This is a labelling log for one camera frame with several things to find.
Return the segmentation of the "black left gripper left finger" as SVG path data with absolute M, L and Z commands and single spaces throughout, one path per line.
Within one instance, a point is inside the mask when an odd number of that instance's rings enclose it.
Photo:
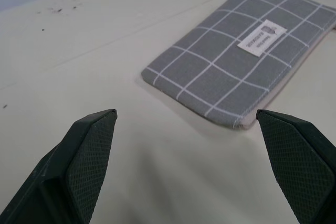
M 89 224 L 103 185 L 117 111 L 77 120 L 35 166 L 0 224 Z

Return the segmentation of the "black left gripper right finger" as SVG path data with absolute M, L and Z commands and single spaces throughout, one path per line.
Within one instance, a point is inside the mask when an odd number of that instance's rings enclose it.
M 300 224 L 336 224 L 336 146 L 312 123 L 258 110 L 271 168 Z

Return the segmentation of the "grey checked fabric pouch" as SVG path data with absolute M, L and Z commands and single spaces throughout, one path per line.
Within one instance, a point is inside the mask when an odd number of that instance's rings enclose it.
M 336 8 L 313 0 L 227 0 L 141 76 L 215 124 L 248 129 L 334 28 Z

